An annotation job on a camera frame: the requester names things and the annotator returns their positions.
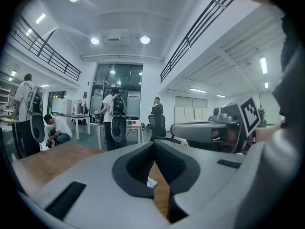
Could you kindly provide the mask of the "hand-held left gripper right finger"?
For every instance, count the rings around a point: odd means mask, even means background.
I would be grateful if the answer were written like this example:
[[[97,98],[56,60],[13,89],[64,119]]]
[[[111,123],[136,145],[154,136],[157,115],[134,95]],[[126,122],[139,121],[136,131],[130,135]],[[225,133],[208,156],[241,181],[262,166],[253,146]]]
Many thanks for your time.
[[[155,162],[170,188],[165,229],[235,229],[240,183],[234,181],[247,155],[184,147],[169,141],[154,142]]]

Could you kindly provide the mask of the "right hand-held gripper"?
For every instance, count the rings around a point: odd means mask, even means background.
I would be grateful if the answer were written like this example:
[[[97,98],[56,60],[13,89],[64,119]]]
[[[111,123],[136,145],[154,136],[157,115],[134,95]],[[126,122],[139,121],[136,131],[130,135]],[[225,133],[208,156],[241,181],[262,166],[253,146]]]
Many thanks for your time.
[[[172,135],[188,146],[224,153],[241,153],[255,144],[261,117],[252,97],[236,99],[213,110],[206,122],[173,124]]]

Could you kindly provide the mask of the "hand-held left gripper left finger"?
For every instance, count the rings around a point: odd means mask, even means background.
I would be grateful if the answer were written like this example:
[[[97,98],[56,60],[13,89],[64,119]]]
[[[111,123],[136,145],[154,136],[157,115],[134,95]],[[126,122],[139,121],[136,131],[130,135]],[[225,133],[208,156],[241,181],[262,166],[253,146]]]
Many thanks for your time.
[[[49,229],[157,229],[166,219],[147,187],[153,143],[85,158],[22,199]]]

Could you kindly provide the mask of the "person's right forearm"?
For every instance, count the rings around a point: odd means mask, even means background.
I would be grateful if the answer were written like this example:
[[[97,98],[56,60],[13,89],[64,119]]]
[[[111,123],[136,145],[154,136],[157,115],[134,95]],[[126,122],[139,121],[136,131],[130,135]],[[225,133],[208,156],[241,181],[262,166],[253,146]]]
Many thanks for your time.
[[[305,157],[305,125],[277,131],[263,145],[258,170],[234,229],[280,229],[286,223],[293,183]]]

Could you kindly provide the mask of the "black office chair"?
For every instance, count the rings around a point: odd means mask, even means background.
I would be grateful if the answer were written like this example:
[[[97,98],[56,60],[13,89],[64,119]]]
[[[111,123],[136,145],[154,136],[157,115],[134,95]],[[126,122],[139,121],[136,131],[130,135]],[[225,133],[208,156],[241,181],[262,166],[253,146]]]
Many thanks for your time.
[[[150,141],[155,139],[167,140],[176,144],[181,144],[181,141],[174,139],[174,135],[171,138],[166,137],[165,117],[162,114],[151,114],[148,116],[149,124],[151,125],[152,137]]]

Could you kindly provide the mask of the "brown wooden table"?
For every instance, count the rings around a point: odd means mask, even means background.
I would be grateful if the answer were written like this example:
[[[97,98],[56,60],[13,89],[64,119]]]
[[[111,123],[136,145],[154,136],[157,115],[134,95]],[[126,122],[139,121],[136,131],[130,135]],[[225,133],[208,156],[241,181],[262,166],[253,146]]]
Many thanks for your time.
[[[85,158],[106,153],[106,150],[90,149],[88,147],[68,142],[58,147],[36,153],[16,160],[12,163],[15,174],[29,198],[71,166]],[[166,183],[158,166],[154,164],[149,177],[157,181],[154,188],[154,204],[166,218],[169,206],[169,185]]]

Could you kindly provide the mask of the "white-legged work table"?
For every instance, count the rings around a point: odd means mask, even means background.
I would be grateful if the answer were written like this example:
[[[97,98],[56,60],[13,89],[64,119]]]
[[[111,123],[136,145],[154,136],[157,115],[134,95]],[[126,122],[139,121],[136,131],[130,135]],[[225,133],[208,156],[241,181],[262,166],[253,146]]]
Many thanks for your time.
[[[142,143],[144,141],[143,130],[140,121],[132,120],[132,124],[127,125],[128,130],[137,131],[137,142]],[[97,137],[98,137],[98,147],[102,150],[102,139],[101,136],[104,134],[104,124],[97,124]]]

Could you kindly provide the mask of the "black backpack rig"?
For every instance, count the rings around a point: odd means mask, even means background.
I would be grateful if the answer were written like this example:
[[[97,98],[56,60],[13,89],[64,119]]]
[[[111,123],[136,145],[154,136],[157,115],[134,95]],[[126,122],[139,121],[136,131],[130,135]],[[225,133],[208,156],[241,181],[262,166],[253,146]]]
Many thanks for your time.
[[[121,94],[112,98],[111,104],[111,135],[115,142],[122,142],[126,137],[126,107]]]
[[[30,130],[33,138],[38,143],[42,143],[45,137],[43,102],[39,87],[35,86],[28,95],[27,114],[30,114]]]

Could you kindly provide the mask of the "white-legged dark-top table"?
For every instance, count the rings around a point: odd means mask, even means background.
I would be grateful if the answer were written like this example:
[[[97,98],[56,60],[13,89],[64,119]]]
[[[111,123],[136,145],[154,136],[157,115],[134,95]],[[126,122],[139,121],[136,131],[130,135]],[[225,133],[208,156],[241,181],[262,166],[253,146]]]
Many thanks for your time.
[[[84,119],[86,120],[87,133],[88,133],[88,135],[91,134],[90,117],[89,116],[83,116],[83,115],[77,115],[77,114],[56,114],[56,116],[60,116],[60,117],[65,118],[67,120],[75,120],[75,129],[76,129],[77,140],[80,139],[80,137],[79,137],[79,120],[84,120]]]

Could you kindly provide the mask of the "black balcony railing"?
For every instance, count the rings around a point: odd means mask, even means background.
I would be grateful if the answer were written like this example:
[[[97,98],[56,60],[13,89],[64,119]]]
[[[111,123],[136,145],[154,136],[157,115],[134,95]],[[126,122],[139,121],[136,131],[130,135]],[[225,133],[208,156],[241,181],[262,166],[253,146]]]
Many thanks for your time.
[[[78,81],[81,71],[53,49],[22,16],[15,21],[10,37],[57,71]]]
[[[172,71],[175,65],[183,58],[188,50],[194,45],[198,38],[211,26],[211,24],[228,8],[234,0],[211,0],[203,10],[181,43],[168,60],[160,74],[160,81],[163,82],[166,76]]]

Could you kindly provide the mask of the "clothes rack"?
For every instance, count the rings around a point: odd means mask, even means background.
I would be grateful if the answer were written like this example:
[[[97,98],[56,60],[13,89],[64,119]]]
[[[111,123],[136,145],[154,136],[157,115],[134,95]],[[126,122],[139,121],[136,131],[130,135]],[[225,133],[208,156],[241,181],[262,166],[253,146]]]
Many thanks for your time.
[[[87,107],[86,100],[74,100],[72,106],[73,115],[83,115],[86,116],[89,113],[89,108]]]

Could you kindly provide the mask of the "glass entrance door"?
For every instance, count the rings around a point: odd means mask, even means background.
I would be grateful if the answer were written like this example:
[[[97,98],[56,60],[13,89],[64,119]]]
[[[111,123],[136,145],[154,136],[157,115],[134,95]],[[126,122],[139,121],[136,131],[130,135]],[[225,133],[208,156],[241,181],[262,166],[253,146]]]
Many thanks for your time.
[[[126,106],[126,117],[140,119],[142,66],[132,64],[99,64],[92,85],[90,115],[97,123],[94,112],[101,111],[103,99],[118,89]]]

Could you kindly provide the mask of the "ceiling air vent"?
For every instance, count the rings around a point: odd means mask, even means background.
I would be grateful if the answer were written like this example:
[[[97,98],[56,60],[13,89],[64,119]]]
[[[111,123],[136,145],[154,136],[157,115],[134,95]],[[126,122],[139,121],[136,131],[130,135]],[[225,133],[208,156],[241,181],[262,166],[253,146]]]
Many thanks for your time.
[[[130,40],[129,36],[123,36],[120,32],[111,32],[107,40],[109,42],[127,42]]]

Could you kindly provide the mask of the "white shelf unit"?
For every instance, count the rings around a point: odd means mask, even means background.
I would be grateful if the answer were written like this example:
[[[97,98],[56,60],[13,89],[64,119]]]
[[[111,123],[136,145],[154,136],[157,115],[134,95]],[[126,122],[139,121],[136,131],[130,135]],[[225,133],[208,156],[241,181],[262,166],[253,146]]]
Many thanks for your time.
[[[0,115],[10,115],[14,111],[14,97],[10,89],[0,86]]]

